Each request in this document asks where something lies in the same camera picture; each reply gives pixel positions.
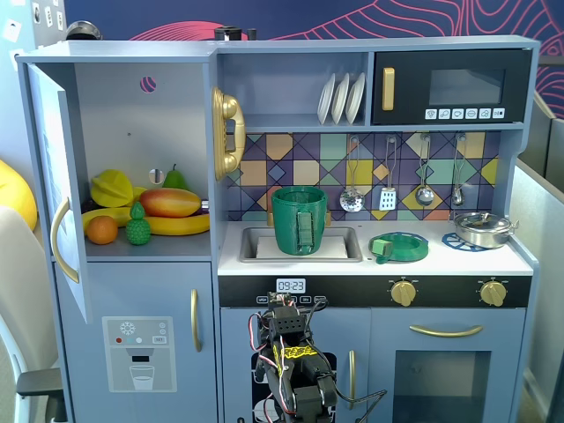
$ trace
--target stove knob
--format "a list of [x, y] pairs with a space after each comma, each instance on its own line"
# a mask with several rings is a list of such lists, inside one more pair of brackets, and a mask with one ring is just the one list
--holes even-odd
[[482, 289], [479, 290], [479, 296], [482, 297], [485, 304], [496, 307], [501, 307], [507, 293], [505, 286], [496, 280], [485, 283]]
[[406, 280], [400, 280], [391, 287], [391, 298], [398, 304], [408, 307], [415, 298], [415, 286]]

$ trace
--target control panel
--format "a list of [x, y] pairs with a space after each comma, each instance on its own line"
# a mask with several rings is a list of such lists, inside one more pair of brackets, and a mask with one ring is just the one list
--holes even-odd
[[[220, 276], [221, 307], [266, 307], [285, 276]], [[300, 276], [301, 293], [292, 300], [311, 307], [327, 299], [330, 307], [526, 308], [531, 276]]]

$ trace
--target button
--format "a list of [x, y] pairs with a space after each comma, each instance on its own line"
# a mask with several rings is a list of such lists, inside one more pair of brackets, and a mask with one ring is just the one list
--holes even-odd
[[476, 108], [466, 109], [466, 119], [476, 119], [478, 117], [478, 110]]
[[425, 119], [428, 121], [432, 121], [437, 118], [437, 109], [436, 108], [428, 108], [425, 111]]
[[481, 108], [479, 110], [479, 118], [480, 119], [489, 119], [492, 117], [492, 109], [491, 108]]
[[494, 119], [503, 119], [505, 117], [505, 108], [495, 108], [493, 110]]
[[439, 109], [439, 119], [450, 119], [450, 109], [440, 108]]
[[464, 109], [463, 108], [453, 108], [452, 109], [453, 119], [464, 119]]

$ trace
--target pot lid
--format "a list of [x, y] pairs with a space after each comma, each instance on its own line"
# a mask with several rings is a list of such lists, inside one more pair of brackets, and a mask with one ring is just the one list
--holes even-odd
[[473, 211], [457, 216], [455, 223], [473, 232], [505, 232], [511, 229], [511, 222], [487, 211]]

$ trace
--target geometric tile backsplash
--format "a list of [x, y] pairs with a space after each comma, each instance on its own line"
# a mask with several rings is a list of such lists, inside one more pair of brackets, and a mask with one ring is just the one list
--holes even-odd
[[[419, 133], [357, 133], [359, 143], [347, 151], [347, 134], [248, 134], [241, 166], [228, 174], [228, 208], [231, 220], [266, 220], [271, 208], [271, 195], [289, 185], [312, 185], [329, 196], [328, 208], [334, 220], [446, 220], [452, 210], [490, 211], [494, 196], [499, 131], [466, 132], [465, 162], [461, 173], [464, 204], [451, 203], [455, 178], [455, 132], [432, 132], [428, 157], [427, 185], [434, 191], [434, 201], [422, 207], [415, 201], [420, 183]], [[392, 186], [397, 191], [397, 208], [379, 211], [380, 193], [388, 185], [389, 170], [385, 166], [386, 139], [396, 137], [390, 145], [388, 162], [396, 168]], [[423, 149], [423, 161], [427, 151]], [[463, 144], [457, 155], [460, 166]], [[365, 195], [364, 210], [347, 213], [338, 198], [351, 184], [346, 165], [348, 154], [356, 169], [356, 188]]]

